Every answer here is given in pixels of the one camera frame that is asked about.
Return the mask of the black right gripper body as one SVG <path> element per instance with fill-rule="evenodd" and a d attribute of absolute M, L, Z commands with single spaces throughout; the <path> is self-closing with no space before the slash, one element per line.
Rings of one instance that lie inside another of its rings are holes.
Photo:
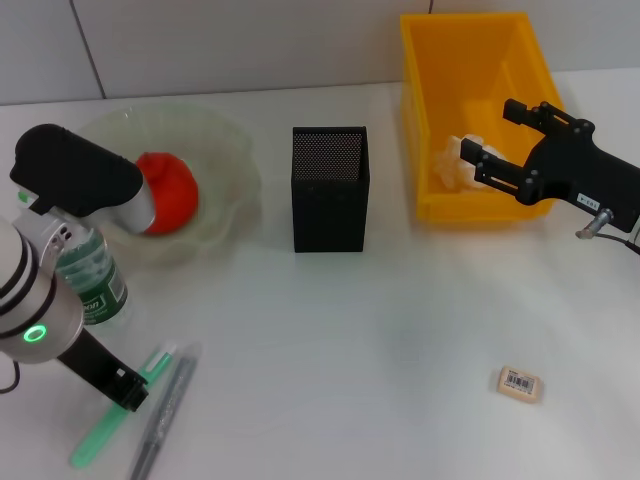
<path fill-rule="evenodd" d="M 631 232 L 639 220 L 639 168 L 597 147 L 594 125 L 584 120 L 553 118 L 536 128 L 543 138 L 523 166 L 517 201 L 559 199 L 591 214 L 606 208 L 615 228 Z"/>

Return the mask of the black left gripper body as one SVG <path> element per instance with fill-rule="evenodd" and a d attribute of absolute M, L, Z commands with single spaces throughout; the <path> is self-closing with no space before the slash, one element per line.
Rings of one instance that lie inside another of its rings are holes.
<path fill-rule="evenodd" d="M 105 396 L 118 395 L 118 360 L 86 329 L 57 359 Z"/>

